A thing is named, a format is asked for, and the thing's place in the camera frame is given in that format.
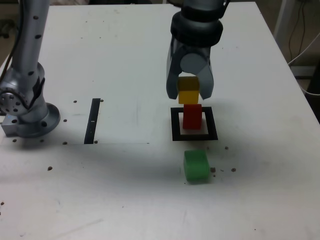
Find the black square outline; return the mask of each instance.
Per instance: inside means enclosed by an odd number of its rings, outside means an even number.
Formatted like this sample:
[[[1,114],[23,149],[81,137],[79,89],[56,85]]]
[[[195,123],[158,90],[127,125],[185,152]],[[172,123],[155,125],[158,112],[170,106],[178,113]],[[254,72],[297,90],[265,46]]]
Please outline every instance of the black square outline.
[[[210,106],[203,106],[208,134],[182,134],[180,133],[179,113],[183,113],[183,107],[171,107],[172,141],[210,141],[218,140],[214,114]]]

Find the black strip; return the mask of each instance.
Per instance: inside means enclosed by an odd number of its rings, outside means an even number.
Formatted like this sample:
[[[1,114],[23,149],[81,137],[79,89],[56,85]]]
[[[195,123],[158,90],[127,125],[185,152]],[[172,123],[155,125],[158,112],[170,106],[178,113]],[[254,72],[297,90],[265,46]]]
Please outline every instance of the black strip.
[[[183,113],[183,107],[171,108],[171,127],[172,141],[211,141],[218,140],[214,114],[209,106],[202,107],[202,112],[205,114],[205,121],[208,134],[183,134],[180,133],[179,113]]]
[[[86,126],[84,144],[94,144],[99,107],[100,107],[100,98],[93,98],[91,103],[88,124]]]

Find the metal base plate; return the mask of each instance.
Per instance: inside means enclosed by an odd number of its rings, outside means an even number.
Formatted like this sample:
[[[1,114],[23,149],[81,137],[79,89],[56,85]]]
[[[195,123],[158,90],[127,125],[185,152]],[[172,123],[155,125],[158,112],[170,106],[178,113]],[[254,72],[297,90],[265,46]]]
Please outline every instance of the metal base plate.
[[[7,137],[36,138],[51,132],[60,122],[60,113],[56,106],[47,103],[48,114],[40,121],[20,123],[16,116],[6,115],[2,129]]]

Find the robotic arm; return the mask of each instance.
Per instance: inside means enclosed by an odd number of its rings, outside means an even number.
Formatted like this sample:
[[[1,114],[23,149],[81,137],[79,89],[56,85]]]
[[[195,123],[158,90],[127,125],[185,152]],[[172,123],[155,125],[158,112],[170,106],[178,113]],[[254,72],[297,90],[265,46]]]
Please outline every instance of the robotic arm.
[[[166,92],[170,99],[178,96],[178,79],[182,72],[196,75],[201,97],[211,97],[214,78],[210,50],[222,35],[223,26],[219,19],[224,16],[229,2],[184,0],[181,11],[173,16],[166,79]]]
[[[198,77],[203,99],[211,97],[214,79],[210,50],[222,35],[219,19],[229,2],[185,0],[181,11],[173,16],[166,80],[170,99],[178,96],[178,78],[182,71]],[[60,121],[59,110],[45,102],[45,71],[38,62],[50,0],[20,0],[19,3],[17,38],[0,76],[0,107],[6,113],[2,128],[8,137],[33,138],[49,133]]]
[[[45,102],[45,71],[38,63],[50,0],[19,4],[17,38],[0,77],[0,107],[6,113],[2,128],[8,137],[33,138],[49,133],[60,121],[59,110]]]

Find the cable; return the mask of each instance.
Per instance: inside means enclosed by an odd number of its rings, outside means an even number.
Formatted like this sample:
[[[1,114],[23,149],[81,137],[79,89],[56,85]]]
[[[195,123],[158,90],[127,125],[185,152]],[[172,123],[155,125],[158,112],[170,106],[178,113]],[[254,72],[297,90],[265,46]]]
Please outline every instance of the cable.
[[[299,23],[299,20],[300,20],[300,10],[301,10],[303,4],[304,4],[303,2],[300,3],[299,10],[298,10],[298,18],[297,18],[297,20],[295,22],[295,25],[293,27],[293,30],[292,30],[290,38],[289,38],[288,47],[289,47],[289,52],[290,52],[290,61],[292,61],[292,58],[293,58],[292,51],[291,51],[291,40],[292,40],[292,37],[294,36],[294,33],[295,33],[296,28],[298,26],[298,23]]]
[[[320,96],[320,94],[315,94],[315,93],[311,93],[311,92],[308,92],[308,91],[304,90],[300,84],[299,84],[299,87],[301,88],[302,92],[304,92],[305,94],[308,94],[308,95],[311,95],[311,96],[317,96],[317,97]]]
[[[290,62],[288,62],[288,65],[290,65],[294,60],[296,60],[297,58],[299,58],[302,54],[304,54],[308,48],[310,48],[310,46],[317,40],[317,38],[320,36],[320,32],[318,33],[318,35],[312,40],[312,42],[309,44],[309,46],[307,46],[302,53],[300,53],[298,56],[296,56],[293,60],[291,60]]]
[[[182,8],[183,7],[183,4],[181,4],[181,3],[177,3],[177,2],[173,2],[173,1],[171,1],[171,0],[166,0],[169,4],[171,4],[171,5],[173,5],[173,6],[175,6],[175,7],[177,7],[177,8]]]
[[[310,48],[310,46],[317,40],[317,38],[320,36],[320,32],[318,33],[318,35],[312,40],[312,42],[303,50],[302,53],[300,53],[298,56],[296,56],[292,61],[290,61],[288,63],[288,65],[290,65],[291,63],[293,63],[297,58],[299,58],[302,54],[304,54],[308,48]],[[308,94],[308,95],[311,95],[311,96],[320,96],[320,94],[315,94],[315,93],[311,93],[311,92],[308,92],[306,90],[304,90],[302,88],[302,86],[299,84],[299,87],[301,88],[301,90],[305,93],[305,94]]]
[[[301,43],[300,43],[298,55],[301,53],[302,45],[304,43],[305,34],[306,34],[306,16],[305,16],[306,2],[307,2],[307,0],[304,0],[303,6],[302,6],[303,33],[302,33],[302,38],[301,38]]]
[[[20,0],[20,26],[19,26],[19,30],[18,30],[18,33],[17,33],[17,36],[16,36],[16,40],[15,40],[15,43],[13,45],[13,48],[6,60],[6,63],[4,65],[4,68],[3,68],[3,71],[2,71],[2,74],[0,76],[0,83],[1,81],[5,78],[5,74],[7,72],[7,69],[8,69],[8,66],[9,66],[9,63],[12,59],[12,56],[14,55],[15,53],[15,50],[18,46],[18,43],[20,41],[20,38],[21,38],[21,34],[22,34],[22,29],[23,29],[23,26],[24,26],[24,0]]]

